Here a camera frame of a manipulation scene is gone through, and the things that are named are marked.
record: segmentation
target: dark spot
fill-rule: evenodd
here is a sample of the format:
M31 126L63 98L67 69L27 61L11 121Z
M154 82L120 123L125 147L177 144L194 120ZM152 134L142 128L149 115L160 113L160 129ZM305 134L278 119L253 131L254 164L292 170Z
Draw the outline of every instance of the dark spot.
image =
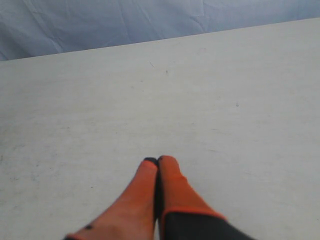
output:
M84 229L87 229L87 230L90 230L90 229L93 229L93 228L94 227L92 225L90 225L90 224L84 227Z

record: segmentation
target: white table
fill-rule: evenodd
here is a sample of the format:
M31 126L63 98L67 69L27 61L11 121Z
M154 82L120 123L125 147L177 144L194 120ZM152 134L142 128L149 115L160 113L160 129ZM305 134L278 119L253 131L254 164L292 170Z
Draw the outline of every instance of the white table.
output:
M0 239L61 239L162 154L249 235L320 237L320 18L0 62L0 117Z

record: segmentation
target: blue fabric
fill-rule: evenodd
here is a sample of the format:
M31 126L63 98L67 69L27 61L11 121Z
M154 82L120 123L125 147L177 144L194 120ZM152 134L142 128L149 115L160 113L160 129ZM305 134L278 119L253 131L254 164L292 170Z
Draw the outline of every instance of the blue fabric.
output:
M320 17L320 0L0 0L0 60Z

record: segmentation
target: wrinkled cloth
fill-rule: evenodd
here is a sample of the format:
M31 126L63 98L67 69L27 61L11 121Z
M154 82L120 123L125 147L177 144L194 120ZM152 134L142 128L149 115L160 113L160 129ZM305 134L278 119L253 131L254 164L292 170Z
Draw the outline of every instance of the wrinkled cloth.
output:
M0 60L320 17L320 0L0 0Z

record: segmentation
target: black dot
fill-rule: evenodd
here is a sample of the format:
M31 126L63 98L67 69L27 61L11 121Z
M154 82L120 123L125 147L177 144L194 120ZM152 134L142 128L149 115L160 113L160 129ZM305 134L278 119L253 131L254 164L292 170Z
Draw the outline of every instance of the black dot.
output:
M87 226L85 226L85 229L87 229L87 230L90 230L90 229L93 229L94 227L92 226L92 225L87 225Z

